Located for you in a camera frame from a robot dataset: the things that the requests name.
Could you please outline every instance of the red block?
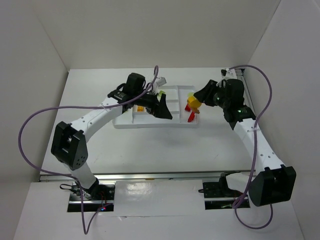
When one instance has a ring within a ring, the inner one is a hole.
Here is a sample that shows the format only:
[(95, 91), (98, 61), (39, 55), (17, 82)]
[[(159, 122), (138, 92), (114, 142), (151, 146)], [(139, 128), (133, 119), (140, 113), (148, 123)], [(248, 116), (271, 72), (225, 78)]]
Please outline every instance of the red block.
[(190, 112), (191, 111), (191, 108), (189, 107), (189, 105), (187, 104), (184, 108), (184, 110), (186, 110), (187, 112)]
[(188, 123), (191, 123), (195, 119), (196, 114), (192, 112), (188, 118)]

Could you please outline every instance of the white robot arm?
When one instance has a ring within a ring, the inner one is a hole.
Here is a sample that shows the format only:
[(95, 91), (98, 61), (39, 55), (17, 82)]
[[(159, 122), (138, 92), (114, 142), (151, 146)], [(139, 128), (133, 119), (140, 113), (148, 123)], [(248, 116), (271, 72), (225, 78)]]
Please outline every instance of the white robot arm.
[[(210, 80), (207, 85), (194, 93), (194, 98), (207, 106), (219, 106), (224, 118), (240, 137), (251, 159), (254, 157), (257, 134), (256, 177), (250, 183), (248, 193), (256, 206), (288, 201), (294, 188), (296, 171), (275, 155), (259, 125), (255, 127), (256, 116), (250, 107), (244, 104), (244, 84), (238, 79), (223, 79), (218, 83)], [(242, 173), (223, 173), (219, 180), (220, 188), (237, 190), (243, 193), (249, 177)]]
[(87, 142), (90, 138), (105, 124), (134, 105), (145, 107), (146, 111), (156, 118), (173, 118), (168, 110), (164, 93), (160, 100), (156, 93), (150, 91), (131, 102), (132, 99), (142, 94), (145, 84), (144, 76), (131, 73), (126, 83), (110, 92), (97, 109), (70, 123), (62, 121), (55, 128), (51, 153), (69, 169), (72, 176), (78, 179), (84, 190), (93, 198), (103, 192), (105, 186), (99, 185), (98, 179), (86, 163), (88, 159)]

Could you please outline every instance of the yellow object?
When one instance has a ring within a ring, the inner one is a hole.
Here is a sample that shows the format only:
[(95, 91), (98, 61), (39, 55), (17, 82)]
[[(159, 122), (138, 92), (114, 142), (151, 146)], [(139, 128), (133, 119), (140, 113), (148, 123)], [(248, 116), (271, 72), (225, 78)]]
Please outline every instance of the yellow object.
[(186, 102), (193, 112), (195, 112), (196, 114), (200, 113), (198, 108), (200, 108), (202, 103), (199, 102), (198, 99), (196, 99), (194, 96), (189, 96)]
[(144, 112), (145, 108), (143, 106), (138, 106), (136, 109), (137, 112)]
[(162, 94), (166, 94), (165, 91), (160, 90), (160, 92), (158, 93), (158, 96), (161, 97)]

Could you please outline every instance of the white wall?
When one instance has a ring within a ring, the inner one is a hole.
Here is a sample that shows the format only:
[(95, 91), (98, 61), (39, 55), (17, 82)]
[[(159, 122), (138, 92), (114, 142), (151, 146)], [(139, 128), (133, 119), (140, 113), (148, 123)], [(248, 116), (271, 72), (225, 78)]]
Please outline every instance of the white wall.
[[(297, 171), (292, 196), (306, 240), (320, 239), (320, 0), (282, 0), (250, 64), (270, 78), (273, 99), (261, 127), (278, 156)], [(246, 74), (255, 110), (268, 97), (265, 80)]]
[(32, 0), (67, 68), (247, 63), (280, 0)]
[[(33, 112), (59, 103), (67, 70), (29, 1), (1, 1), (0, 32), (0, 238), (12, 240), (38, 175), (18, 151), (18, 132)], [(38, 166), (55, 114), (37, 117), (23, 135), (26, 153)]]

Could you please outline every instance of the white tray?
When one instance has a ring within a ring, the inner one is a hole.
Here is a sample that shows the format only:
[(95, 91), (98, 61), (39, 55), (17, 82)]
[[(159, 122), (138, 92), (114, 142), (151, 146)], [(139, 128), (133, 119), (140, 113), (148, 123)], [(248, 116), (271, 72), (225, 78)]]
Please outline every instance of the white tray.
[(162, 86), (166, 94), (166, 105), (172, 115), (170, 119), (156, 118), (146, 111), (137, 111), (137, 106), (115, 118), (112, 123), (116, 129), (135, 129), (135, 128), (196, 128), (199, 122), (199, 115), (196, 114), (192, 122), (188, 122), (190, 112), (185, 111), (189, 93), (195, 92), (195, 87), (191, 85)]

